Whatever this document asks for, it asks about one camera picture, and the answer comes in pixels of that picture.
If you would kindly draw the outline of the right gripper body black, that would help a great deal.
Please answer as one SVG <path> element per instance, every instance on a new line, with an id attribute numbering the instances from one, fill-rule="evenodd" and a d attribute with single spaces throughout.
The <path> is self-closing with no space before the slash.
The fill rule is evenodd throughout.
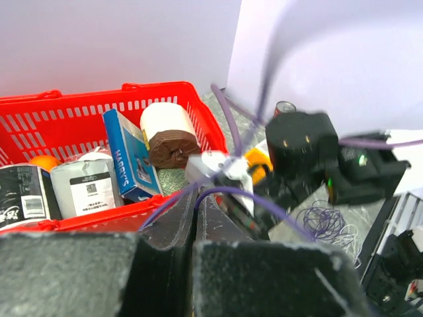
<path id="1" fill-rule="evenodd" d="M 214 177 L 214 189 L 229 212 L 229 217 L 253 238 L 267 238 L 270 229 L 279 223 L 292 228 L 298 236 L 310 238 L 303 227 L 289 213 L 297 204 L 286 188 L 285 196 L 272 197 L 268 192 L 255 193 L 248 170 L 232 176 L 228 171 Z"/>

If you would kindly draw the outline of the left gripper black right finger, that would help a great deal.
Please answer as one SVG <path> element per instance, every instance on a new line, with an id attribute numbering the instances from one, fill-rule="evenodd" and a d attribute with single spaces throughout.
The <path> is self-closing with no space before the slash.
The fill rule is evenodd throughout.
<path id="1" fill-rule="evenodd" d="M 193 245 L 197 316 L 369 316 L 357 273 L 339 248 L 253 241 L 209 196 Z"/>

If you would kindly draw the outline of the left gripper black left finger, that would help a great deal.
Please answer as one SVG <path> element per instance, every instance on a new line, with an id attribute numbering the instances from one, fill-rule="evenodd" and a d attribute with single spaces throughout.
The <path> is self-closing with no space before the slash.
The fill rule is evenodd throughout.
<path id="1" fill-rule="evenodd" d="M 190 316 L 197 195 L 141 232 L 1 236 L 2 316 Z"/>

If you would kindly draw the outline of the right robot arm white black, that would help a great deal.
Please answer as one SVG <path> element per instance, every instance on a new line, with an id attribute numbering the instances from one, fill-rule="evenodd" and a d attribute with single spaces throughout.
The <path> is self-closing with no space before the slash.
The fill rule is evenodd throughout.
<path id="1" fill-rule="evenodd" d="M 339 139 L 324 112 L 290 112 L 265 127 L 268 163 L 242 168 L 247 176 L 264 169 L 252 191 L 293 211 L 321 186 L 331 205 L 361 205 L 422 187 L 422 141 L 416 130 L 391 130 Z"/>

